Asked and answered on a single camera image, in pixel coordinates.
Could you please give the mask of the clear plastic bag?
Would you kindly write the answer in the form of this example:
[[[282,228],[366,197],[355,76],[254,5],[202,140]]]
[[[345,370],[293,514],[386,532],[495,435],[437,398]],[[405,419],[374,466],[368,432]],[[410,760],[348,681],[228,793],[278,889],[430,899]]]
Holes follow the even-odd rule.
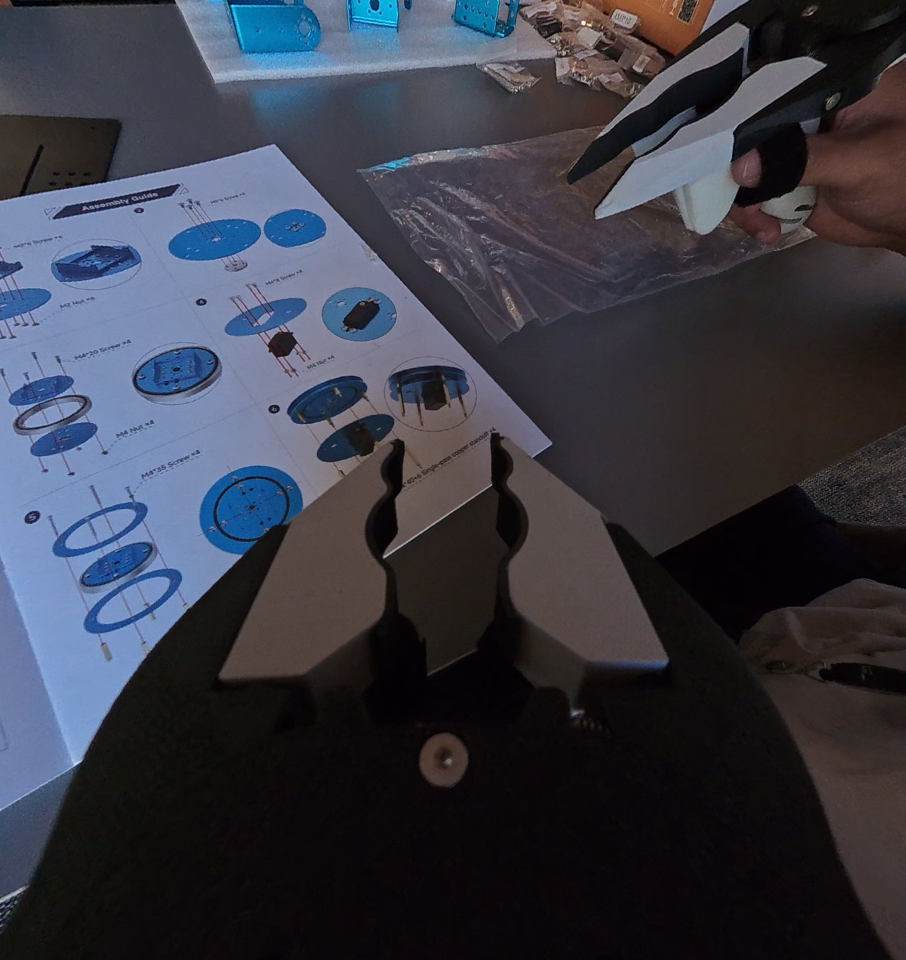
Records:
[[[635,301],[812,238],[801,227],[763,246],[729,221],[691,233],[670,195],[596,220],[599,189],[587,180],[567,185],[565,177],[598,130],[424,151],[359,174],[495,342],[528,324]]]

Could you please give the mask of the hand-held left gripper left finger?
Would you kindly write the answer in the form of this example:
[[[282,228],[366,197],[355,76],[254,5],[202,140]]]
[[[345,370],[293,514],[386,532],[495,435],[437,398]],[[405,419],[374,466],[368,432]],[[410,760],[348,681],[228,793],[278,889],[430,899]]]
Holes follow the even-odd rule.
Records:
[[[408,720],[425,696],[425,644],[398,607],[384,553],[397,534],[405,447],[380,447],[294,517],[219,673],[358,694],[375,719]]]

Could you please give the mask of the white foam sheet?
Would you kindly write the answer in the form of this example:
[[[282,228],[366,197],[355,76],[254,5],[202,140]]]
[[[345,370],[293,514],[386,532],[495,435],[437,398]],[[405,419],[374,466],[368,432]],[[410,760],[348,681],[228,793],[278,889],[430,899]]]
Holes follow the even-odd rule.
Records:
[[[216,83],[369,75],[487,62],[550,61],[555,50],[522,18],[495,39],[452,18],[454,2],[415,1],[400,9],[399,28],[348,27],[344,1],[308,1],[322,36],[312,52],[246,54],[225,2],[177,1]]]

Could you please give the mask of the assembly instruction booklet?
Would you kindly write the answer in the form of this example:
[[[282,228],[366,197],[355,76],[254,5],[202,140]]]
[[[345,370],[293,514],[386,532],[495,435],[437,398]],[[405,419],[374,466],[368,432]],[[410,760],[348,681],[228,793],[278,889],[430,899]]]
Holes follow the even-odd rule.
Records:
[[[392,441],[403,545],[551,442],[275,146],[0,201],[0,811],[272,526]]]

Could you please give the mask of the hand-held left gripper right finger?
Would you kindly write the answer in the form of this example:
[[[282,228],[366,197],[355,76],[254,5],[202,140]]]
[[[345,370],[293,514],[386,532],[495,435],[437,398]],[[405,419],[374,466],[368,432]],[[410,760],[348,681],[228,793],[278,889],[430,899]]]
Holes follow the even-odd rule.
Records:
[[[477,717],[512,721],[533,689],[564,694],[574,724],[609,724],[599,692],[658,675],[668,655],[601,513],[513,441],[491,437],[504,545],[477,650]]]

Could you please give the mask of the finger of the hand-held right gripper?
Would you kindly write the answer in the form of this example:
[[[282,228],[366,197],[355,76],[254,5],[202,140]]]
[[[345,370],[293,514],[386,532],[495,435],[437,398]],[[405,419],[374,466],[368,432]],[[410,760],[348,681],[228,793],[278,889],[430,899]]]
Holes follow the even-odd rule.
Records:
[[[596,219],[673,191],[684,220],[723,220],[738,190],[730,173],[736,127],[822,68],[814,58],[789,58],[747,76],[710,114],[639,156],[598,204]]]
[[[637,157],[678,129],[708,114],[739,86],[746,72],[750,31],[731,22],[665,67],[587,147],[567,174],[574,184],[625,150]]]

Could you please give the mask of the pile of small hardware bags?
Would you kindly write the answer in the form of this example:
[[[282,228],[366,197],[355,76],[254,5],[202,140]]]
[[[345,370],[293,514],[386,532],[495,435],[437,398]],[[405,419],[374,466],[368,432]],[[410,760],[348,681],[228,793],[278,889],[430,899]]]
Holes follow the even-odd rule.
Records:
[[[667,58],[637,31],[638,17],[607,14],[594,2],[520,2],[518,17],[547,42],[555,78],[633,99],[665,67]]]

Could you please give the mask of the black perforated plate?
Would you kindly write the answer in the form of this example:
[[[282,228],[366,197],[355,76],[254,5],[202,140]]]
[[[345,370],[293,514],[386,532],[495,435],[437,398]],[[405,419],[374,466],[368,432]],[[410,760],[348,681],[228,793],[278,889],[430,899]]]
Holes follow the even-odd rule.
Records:
[[[0,114],[0,201],[108,179],[119,120]]]

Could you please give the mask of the grey desk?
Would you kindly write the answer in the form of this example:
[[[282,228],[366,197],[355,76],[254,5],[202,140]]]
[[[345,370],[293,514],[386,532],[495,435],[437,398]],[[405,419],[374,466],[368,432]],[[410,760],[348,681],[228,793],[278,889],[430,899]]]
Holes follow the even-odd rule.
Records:
[[[473,66],[223,94],[176,6],[0,8],[0,114],[122,123],[111,182],[275,146],[651,554],[906,424],[906,259],[821,238],[497,344],[360,169],[603,127],[613,98]],[[0,573],[0,637],[24,630]]]

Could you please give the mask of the person's right hand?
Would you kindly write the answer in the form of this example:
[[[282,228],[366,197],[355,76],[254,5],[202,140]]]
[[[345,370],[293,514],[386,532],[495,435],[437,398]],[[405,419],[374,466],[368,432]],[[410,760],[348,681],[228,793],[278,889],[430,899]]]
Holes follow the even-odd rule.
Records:
[[[809,230],[906,258],[906,61],[842,110],[829,130],[807,136],[801,184],[817,190]]]

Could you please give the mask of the orange and white cardboard box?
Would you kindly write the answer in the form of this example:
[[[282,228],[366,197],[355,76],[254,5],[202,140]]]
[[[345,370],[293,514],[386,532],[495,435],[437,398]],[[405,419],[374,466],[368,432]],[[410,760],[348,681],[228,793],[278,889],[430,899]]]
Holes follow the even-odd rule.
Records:
[[[677,55],[697,38],[714,1],[599,1],[594,4],[608,15],[622,10],[638,17],[637,31],[642,39]]]

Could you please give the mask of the row of long blue brackets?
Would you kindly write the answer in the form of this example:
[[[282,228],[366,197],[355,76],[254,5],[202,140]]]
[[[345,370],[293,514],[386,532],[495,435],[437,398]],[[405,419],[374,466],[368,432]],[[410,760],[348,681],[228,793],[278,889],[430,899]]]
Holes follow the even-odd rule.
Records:
[[[243,53],[295,53],[315,50],[321,26],[302,1],[227,1]]]

